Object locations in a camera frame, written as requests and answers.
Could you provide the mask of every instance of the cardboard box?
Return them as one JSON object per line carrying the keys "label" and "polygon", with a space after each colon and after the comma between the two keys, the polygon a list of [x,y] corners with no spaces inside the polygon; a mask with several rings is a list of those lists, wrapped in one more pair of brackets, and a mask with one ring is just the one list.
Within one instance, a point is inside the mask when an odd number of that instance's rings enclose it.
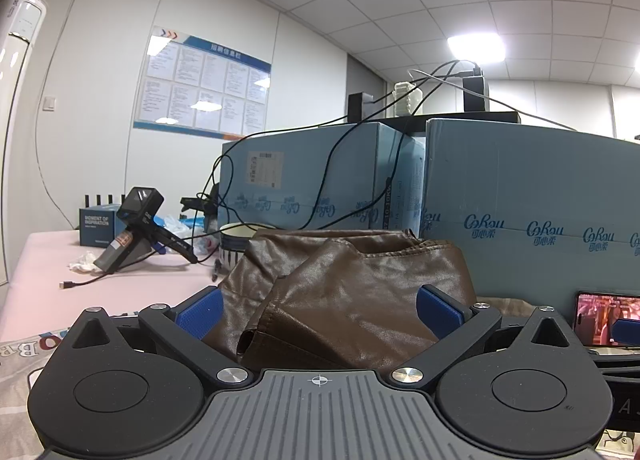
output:
{"label": "cardboard box", "polygon": [[[222,160],[220,194],[245,222],[297,229],[309,218],[332,146],[348,124],[249,138]],[[315,229],[369,204],[391,175],[401,133],[370,122],[358,126],[332,156],[314,218]],[[232,142],[224,144],[228,150]],[[424,176],[424,146],[410,136],[402,140],[396,175],[385,197],[367,211],[333,225],[332,229],[412,229],[420,225]],[[238,218],[218,210],[220,225]]]}
{"label": "cardboard box", "polygon": [[434,119],[420,235],[459,246],[479,296],[574,316],[579,290],[640,294],[640,146],[477,120]]}
{"label": "cardboard box", "polygon": [[107,204],[80,209],[80,245],[108,247],[125,228],[116,216],[119,208],[119,204]]}

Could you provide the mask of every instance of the phone screen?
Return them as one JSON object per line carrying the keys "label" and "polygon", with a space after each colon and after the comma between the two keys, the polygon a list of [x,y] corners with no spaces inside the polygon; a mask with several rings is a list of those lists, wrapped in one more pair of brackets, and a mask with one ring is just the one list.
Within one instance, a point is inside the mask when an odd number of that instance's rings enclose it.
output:
{"label": "phone screen", "polygon": [[640,320],[640,297],[578,294],[574,332],[585,346],[624,346],[611,338],[618,319]]}

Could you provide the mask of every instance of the metal screw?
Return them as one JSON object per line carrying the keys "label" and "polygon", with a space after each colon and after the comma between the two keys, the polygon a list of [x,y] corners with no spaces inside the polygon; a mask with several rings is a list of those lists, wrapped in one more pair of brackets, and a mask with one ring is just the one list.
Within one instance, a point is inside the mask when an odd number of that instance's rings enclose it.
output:
{"label": "metal screw", "polygon": [[222,382],[228,382],[229,384],[237,384],[246,380],[249,374],[242,368],[224,368],[220,370],[216,377]]}
{"label": "metal screw", "polygon": [[398,368],[391,376],[398,382],[404,382],[405,384],[412,384],[422,380],[422,372],[416,368]]}

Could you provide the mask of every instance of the pink tablecloth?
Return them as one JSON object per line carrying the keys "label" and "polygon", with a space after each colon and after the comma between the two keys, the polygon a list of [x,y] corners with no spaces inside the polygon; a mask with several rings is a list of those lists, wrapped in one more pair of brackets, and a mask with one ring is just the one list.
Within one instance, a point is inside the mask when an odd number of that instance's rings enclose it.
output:
{"label": "pink tablecloth", "polygon": [[178,254],[166,254],[95,283],[61,290],[61,281],[93,277],[71,272],[69,263],[88,250],[96,256],[102,251],[81,247],[78,237],[78,231],[29,236],[0,314],[0,343],[70,326],[88,306],[104,307],[112,315],[152,303],[174,306],[211,284],[212,260],[211,265],[191,265]]}

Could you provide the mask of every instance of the bulletin board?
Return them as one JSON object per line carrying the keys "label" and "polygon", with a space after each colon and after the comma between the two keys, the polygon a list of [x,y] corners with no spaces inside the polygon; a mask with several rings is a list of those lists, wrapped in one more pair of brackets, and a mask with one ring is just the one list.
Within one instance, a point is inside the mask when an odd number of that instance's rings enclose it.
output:
{"label": "bulletin board", "polygon": [[133,127],[215,138],[261,132],[270,85],[269,63],[155,26]]}

